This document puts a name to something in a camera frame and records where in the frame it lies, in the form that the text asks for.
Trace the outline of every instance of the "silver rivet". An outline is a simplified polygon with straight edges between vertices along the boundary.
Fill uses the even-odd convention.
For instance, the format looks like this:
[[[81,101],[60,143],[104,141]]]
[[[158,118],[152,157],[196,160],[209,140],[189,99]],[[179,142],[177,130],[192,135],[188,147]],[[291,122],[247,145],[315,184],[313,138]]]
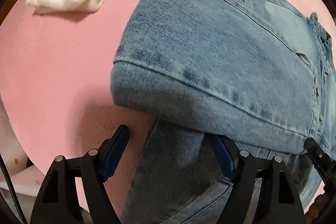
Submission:
[[[274,160],[278,163],[281,163],[282,162],[282,158],[280,156],[275,156],[274,157]]]
[[[248,157],[249,156],[249,152],[247,152],[246,150],[241,150],[240,151],[240,155],[243,156],[244,158]]]
[[[98,150],[97,149],[91,149],[90,151],[89,151],[89,155],[90,156],[95,156],[95,155],[97,155],[98,154]]]
[[[62,155],[58,155],[56,158],[55,158],[55,161],[56,162],[60,162],[63,160],[63,156]]]

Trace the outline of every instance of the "round pink tabletop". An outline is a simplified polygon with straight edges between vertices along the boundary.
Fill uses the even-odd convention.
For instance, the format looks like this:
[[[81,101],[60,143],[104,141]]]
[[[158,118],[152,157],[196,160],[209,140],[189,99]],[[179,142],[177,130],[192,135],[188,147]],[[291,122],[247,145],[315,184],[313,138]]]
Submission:
[[[121,123],[129,126],[129,145],[105,183],[117,214],[153,122],[151,115],[115,106],[110,94],[113,58],[138,1],[106,0],[90,15],[41,16],[19,0],[0,26],[2,98],[19,142],[44,174],[56,155],[82,156]],[[317,12],[335,37],[335,24],[321,0],[287,1],[306,16]],[[87,209],[80,183],[78,192]]]

